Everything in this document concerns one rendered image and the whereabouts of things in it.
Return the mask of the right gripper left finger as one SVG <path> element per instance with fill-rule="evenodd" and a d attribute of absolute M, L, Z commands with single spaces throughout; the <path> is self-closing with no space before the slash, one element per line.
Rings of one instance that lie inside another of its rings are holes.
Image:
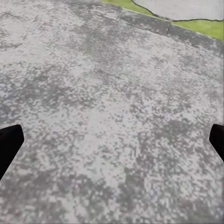
<path fill-rule="evenodd" d="M 0 180 L 24 142 L 20 124 L 0 129 Z"/>

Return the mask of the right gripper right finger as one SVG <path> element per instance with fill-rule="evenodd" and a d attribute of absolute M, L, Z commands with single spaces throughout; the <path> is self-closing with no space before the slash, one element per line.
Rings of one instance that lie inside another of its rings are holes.
<path fill-rule="evenodd" d="M 224 126 L 213 124 L 209 141 L 224 162 Z"/>

